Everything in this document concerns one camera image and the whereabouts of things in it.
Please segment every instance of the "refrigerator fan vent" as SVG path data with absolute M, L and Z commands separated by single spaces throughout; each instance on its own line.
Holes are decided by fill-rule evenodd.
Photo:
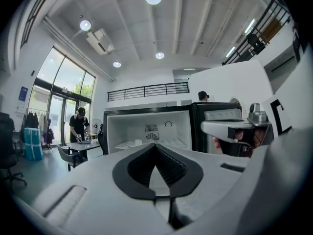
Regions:
M 146 124 L 145 125 L 145 132 L 152 132 L 157 131 L 157 125 L 156 124 Z
M 158 140 L 158 136 L 154 133 L 149 133 L 147 136 L 146 136 L 146 139 L 153 139 L 153 140 Z

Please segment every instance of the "black cap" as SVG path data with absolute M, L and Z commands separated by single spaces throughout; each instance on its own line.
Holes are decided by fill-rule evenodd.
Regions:
M 207 96 L 207 98 L 210 98 L 209 95 L 206 92 L 204 92 L 204 91 L 199 92 L 198 96 L 199 96 L 199 100 L 205 99 L 206 96 Z
M 84 113 L 84 112 L 86 112 L 85 108 L 80 107 L 80 108 L 78 109 L 78 113 L 79 113 L 79 114 Z

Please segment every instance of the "floor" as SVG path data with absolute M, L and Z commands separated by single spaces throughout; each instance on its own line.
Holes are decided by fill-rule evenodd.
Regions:
M 53 152 L 43 150 L 43 155 L 44 158 L 40 161 L 19 157 L 18 164 L 11 169 L 12 173 L 23 173 L 27 186 L 25 187 L 23 182 L 13 181 L 13 190 L 16 196 L 29 205 L 43 189 L 68 173 L 67 163 L 61 159 L 57 148 L 53 148 Z M 89 160 L 99 156 L 102 156 L 100 147 L 88 151 Z M 2 176 L 6 176 L 5 171 L 2 171 Z

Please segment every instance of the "refrigerator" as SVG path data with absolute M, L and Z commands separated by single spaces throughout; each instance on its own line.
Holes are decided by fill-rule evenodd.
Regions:
M 185 106 L 106 111 L 103 154 L 148 143 L 216 154 L 213 137 L 201 130 L 205 120 L 240 119 L 239 103 L 192 103 Z

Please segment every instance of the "black office chair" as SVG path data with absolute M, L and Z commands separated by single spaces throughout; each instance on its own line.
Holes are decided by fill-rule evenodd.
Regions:
M 70 171 L 70 167 L 75 168 L 78 165 L 82 164 L 83 162 L 87 161 L 87 159 L 83 158 L 83 156 L 79 152 L 73 152 L 72 154 L 69 155 L 67 154 L 67 150 L 61 148 L 58 144 L 57 144 L 57 148 L 58 148 L 61 158 L 65 162 L 67 162 L 68 171 Z
M 9 114 L 0 113 L 0 169 L 7 170 L 7 176 L 1 179 L 3 181 L 10 180 L 10 189 L 12 193 L 14 193 L 12 188 L 13 180 L 22 181 L 25 186 L 27 186 L 27 182 L 25 180 L 17 177 L 23 177 L 21 172 L 12 174 L 10 170 L 10 168 L 16 166 L 17 164 L 17 157 L 13 149 L 13 131 L 14 122 L 10 118 Z
M 100 147 L 102 149 L 103 155 L 108 155 L 108 153 L 104 149 L 105 145 L 104 145 L 104 137 L 103 137 L 103 124 L 101 124 L 101 126 L 100 126 L 100 131 L 99 131 L 99 134 L 98 134 L 97 138 L 98 138 L 98 142 L 100 144 Z

